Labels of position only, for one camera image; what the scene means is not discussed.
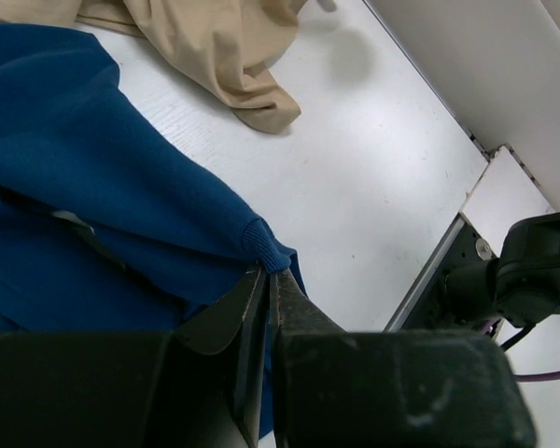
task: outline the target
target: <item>beige cloth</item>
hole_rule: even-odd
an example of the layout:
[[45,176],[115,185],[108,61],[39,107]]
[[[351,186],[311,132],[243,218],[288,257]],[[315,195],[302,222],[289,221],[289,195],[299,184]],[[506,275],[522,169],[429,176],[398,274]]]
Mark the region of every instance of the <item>beige cloth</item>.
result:
[[239,119],[282,132],[301,110],[265,62],[297,33],[307,0],[0,0],[0,21],[72,26],[74,21],[144,35],[161,55]]

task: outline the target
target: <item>cable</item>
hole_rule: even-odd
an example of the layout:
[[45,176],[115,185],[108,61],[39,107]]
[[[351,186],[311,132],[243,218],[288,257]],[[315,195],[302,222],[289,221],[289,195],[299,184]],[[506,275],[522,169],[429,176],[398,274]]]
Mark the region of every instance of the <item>cable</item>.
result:
[[506,352],[507,350],[514,347],[516,344],[518,344],[518,342],[520,342],[534,328],[535,328],[535,324],[527,325],[518,333],[516,333],[514,336],[512,336],[510,339],[508,339],[506,342],[504,342],[500,347],[502,348],[502,350]]
[[560,380],[560,371],[550,371],[548,373],[535,373],[532,375],[516,375],[519,383],[541,383],[544,381]]
[[482,334],[490,334],[493,330],[493,326],[495,324],[497,324],[500,321],[500,317],[495,317],[493,319],[489,319],[487,322],[485,322],[485,325],[483,325],[482,329],[481,329],[481,333]]

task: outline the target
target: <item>ribbed cuff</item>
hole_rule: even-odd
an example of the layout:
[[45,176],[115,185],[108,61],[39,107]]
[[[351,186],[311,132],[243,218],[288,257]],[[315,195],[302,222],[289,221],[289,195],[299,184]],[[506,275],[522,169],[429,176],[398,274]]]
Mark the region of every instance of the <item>ribbed cuff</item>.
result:
[[290,258],[280,253],[272,233],[260,217],[245,227],[241,246],[244,251],[257,257],[267,273],[277,273],[290,266]]

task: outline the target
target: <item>white panel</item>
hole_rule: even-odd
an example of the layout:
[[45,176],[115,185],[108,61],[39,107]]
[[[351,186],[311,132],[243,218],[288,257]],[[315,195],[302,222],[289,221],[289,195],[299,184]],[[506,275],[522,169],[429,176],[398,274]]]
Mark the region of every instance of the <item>white panel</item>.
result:
[[489,164],[461,209],[496,255],[513,224],[551,212],[550,204],[506,148]]
[[560,0],[369,1],[460,122],[514,147],[560,209]]

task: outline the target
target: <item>white table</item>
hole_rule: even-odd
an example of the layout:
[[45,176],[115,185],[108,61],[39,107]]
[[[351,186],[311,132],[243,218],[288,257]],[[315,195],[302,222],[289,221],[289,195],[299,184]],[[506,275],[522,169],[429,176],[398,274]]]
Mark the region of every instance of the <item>white table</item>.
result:
[[382,327],[485,160],[361,1],[310,1],[273,66],[302,116],[248,129],[146,40],[79,25],[120,88],[179,150],[226,181],[300,252],[311,299],[346,329]]

